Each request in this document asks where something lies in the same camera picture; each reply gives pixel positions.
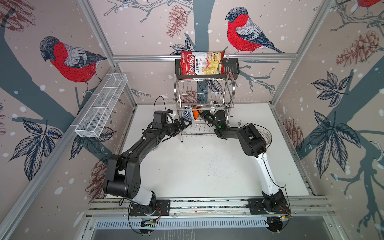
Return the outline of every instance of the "chip bag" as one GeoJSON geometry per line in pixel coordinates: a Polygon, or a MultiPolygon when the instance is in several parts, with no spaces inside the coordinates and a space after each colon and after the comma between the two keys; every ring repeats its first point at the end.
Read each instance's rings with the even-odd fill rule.
{"type": "Polygon", "coordinates": [[[222,52],[181,51],[181,75],[225,74],[222,52]]]}

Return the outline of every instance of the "pine cone illustration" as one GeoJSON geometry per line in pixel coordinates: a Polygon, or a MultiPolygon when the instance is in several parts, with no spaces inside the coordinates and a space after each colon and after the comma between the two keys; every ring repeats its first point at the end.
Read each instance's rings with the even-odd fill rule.
{"type": "Polygon", "coordinates": [[[36,8],[26,0],[0,0],[0,19],[3,20],[11,9],[14,9],[15,13],[9,16],[6,28],[12,31],[24,31],[29,24],[35,25],[36,18],[31,10],[36,8]]]}
{"type": "Polygon", "coordinates": [[[87,193],[87,197],[90,197],[88,205],[91,204],[93,199],[98,199],[103,197],[103,184],[105,179],[105,173],[107,171],[107,165],[103,162],[98,161],[95,166],[92,168],[91,176],[93,178],[90,179],[89,185],[85,189],[87,193]]]}
{"type": "Polygon", "coordinates": [[[337,55],[336,65],[343,64],[344,67],[354,63],[366,61],[379,48],[379,34],[368,31],[355,38],[353,43],[345,48],[341,55],[337,55]]]}
{"type": "Polygon", "coordinates": [[[289,138],[291,139],[293,146],[297,151],[302,152],[304,136],[301,127],[299,127],[293,119],[285,119],[285,122],[283,121],[283,125],[288,133],[289,138]]]}
{"type": "Polygon", "coordinates": [[[175,35],[178,36],[187,25],[187,12],[181,6],[176,5],[169,11],[168,18],[167,34],[173,38],[175,35]]]}

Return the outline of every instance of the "wire rack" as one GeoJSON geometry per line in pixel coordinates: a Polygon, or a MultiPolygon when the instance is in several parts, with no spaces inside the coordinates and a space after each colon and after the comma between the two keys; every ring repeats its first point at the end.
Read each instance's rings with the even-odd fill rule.
{"type": "Polygon", "coordinates": [[[195,119],[196,110],[224,110],[228,120],[233,108],[236,84],[232,74],[225,78],[185,78],[174,77],[174,93],[179,117],[190,120],[192,124],[182,131],[182,135],[214,134],[214,127],[207,124],[200,116],[195,119]]]}
{"type": "Polygon", "coordinates": [[[80,137],[100,136],[127,82],[125,74],[111,74],[75,130],[80,137]]]}

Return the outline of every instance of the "black tray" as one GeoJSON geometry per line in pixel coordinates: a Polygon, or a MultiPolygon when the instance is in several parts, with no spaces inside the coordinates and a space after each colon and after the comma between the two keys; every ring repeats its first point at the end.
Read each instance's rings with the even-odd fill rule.
{"type": "MultiPolygon", "coordinates": [[[[225,73],[231,72],[233,78],[236,80],[240,73],[239,61],[238,58],[229,58],[228,61],[226,58],[223,58],[222,65],[224,67],[225,73]]],[[[178,75],[177,79],[188,79],[191,78],[191,75],[181,75],[181,65],[178,59],[175,60],[175,74],[178,75]]],[[[210,74],[210,75],[197,75],[200,78],[226,78],[226,74],[210,74]]]]}

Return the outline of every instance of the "bird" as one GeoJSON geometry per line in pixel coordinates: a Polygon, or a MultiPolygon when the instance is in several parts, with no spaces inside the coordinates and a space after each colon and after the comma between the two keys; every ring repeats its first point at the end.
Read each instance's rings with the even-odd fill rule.
{"type": "MultiPolygon", "coordinates": [[[[339,5],[342,5],[344,3],[347,3],[351,0],[345,0],[341,3],[339,3],[339,5]]],[[[357,3],[358,3],[358,6],[357,8],[351,13],[351,15],[354,15],[355,11],[359,8],[359,7],[365,7],[367,8],[367,14],[365,14],[365,16],[367,15],[372,15],[373,13],[369,12],[368,8],[376,3],[378,3],[379,1],[381,0],[357,0],[357,3]]]]}
{"type": "Polygon", "coordinates": [[[277,49],[264,35],[263,30],[252,22],[244,7],[232,8],[225,19],[228,20],[228,41],[236,48],[236,53],[240,51],[253,53],[254,50],[262,48],[284,53],[277,49]]]}
{"type": "Polygon", "coordinates": [[[45,37],[41,41],[40,51],[44,61],[50,60],[66,79],[76,83],[87,83],[83,98],[86,93],[92,93],[88,90],[88,80],[93,75],[97,76],[98,64],[107,59],[99,54],[88,52],[84,48],[72,47],[60,42],[53,36],[45,37]]]}

